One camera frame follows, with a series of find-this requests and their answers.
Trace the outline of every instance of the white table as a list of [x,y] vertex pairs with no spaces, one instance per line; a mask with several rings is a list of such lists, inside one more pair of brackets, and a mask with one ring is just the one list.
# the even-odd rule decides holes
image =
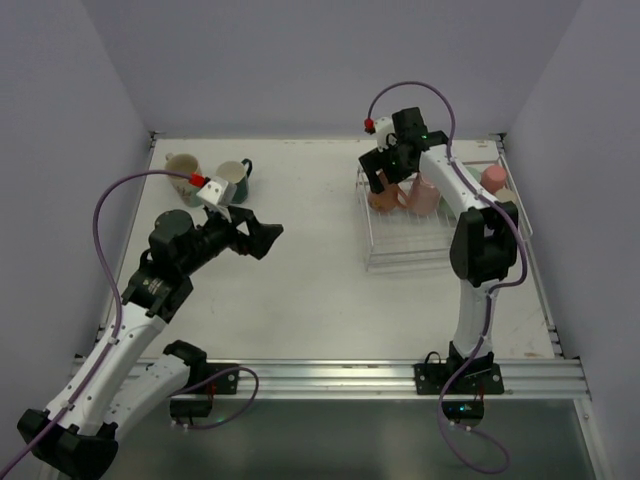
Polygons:
[[[192,276],[194,292],[145,352],[176,339],[212,358],[413,359],[446,355],[459,309],[449,269],[366,273],[355,198],[357,158],[371,140],[159,140],[150,168],[165,155],[191,153],[205,174],[228,160],[254,162],[243,205],[284,233],[261,261],[230,251]],[[492,160],[495,146],[461,141],[465,161]],[[167,179],[146,180],[131,232],[121,291],[148,248],[156,217],[184,208]],[[196,223],[201,209],[188,209]],[[511,276],[519,274],[519,264]],[[497,358],[553,358],[533,279],[498,297],[493,328]]]

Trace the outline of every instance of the beige mug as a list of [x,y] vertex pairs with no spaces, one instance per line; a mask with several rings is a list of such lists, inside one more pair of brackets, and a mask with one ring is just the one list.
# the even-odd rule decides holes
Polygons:
[[[188,153],[179,153],[177,155],[167,153],[165,158],[167,159],[167,163],[165,164],[164,169],[169,172],[180,172],[186,173],[187,175],[197,173],[198,175],[202,175],[200,163],[193,155],[189,155]],[[198,207],[202,205],[200,199],[196,197],[196,193],[198,193],[200,189],[195,185],[191,185],[189,180],[171,175],[167,178],[169,178],[169,182],[171,182],[171,185],[178,193],[180,200],[182,200],[185,205],[188,207]]]

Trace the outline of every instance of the gray wall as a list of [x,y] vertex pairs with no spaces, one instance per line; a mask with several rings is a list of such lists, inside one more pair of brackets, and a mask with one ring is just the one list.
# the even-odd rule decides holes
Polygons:
[[[27,407],[59,391],[91,345],[107,287],[91,215],[114,179],[146,166],[146,131],[79,1],[0,2],[0,464]],[[102,222],[119,257],[138,187]],[[10,478],[33,478],[32,458]]]
[[[580,0],[84,0],[149,128],[194,136],[353,135],[389,83],[428,80],[463,136],[505,131]],[[424,108],[405,89],[380,114]]]
[[560,338],[620,478],[640,472],[640,3],[584,0],[508,138]]

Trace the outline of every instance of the wire basket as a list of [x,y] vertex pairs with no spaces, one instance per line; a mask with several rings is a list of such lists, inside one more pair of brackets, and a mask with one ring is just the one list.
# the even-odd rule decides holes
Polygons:
[[[507,187],[516,196],[513,179],[504,157],[494,162],[463,162],[484,170],[492,164],[502,165],[508,175]],[[400,183],[406,192],[411,188],[415,176]],[[442,268],[449,267],[449,248],[456,228],[456,219],[438,208],[430,215],[416,215],[409,210],[394,209],[389,213],[380,213],[369,206],[369,180],[361,168],[358,168],[356,196],[359,204],[364,264],[367,271],[380,267],[392,269]],[[520,232],[525,240],[531,234],[531,226],[521,207],[518,197]]]

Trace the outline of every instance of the rack wire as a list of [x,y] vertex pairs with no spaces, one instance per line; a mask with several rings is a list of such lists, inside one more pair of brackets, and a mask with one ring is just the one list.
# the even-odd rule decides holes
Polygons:
[[[502,165],[508,173],[507,187],[516,196],[515,187],[506,160],[500,156],[494,162],[464,162],[484,170],[492,164]],[[414,177],[400,183],[406,192],[411,188]],[[416,269],[442,268],[449,266],[449,248],[453,240],[456,219],[438,208],[430,215],[416,215],[409,210],[396,208],[389,213],[380,213],[369,206],[369,180],[361,168],[358,168],[356,180],[356,197],[359,204],[362,228],[364,264],[367,271],[373,269]],[[520,231],[525,238],[533,233],[531,225],[521,207]]]

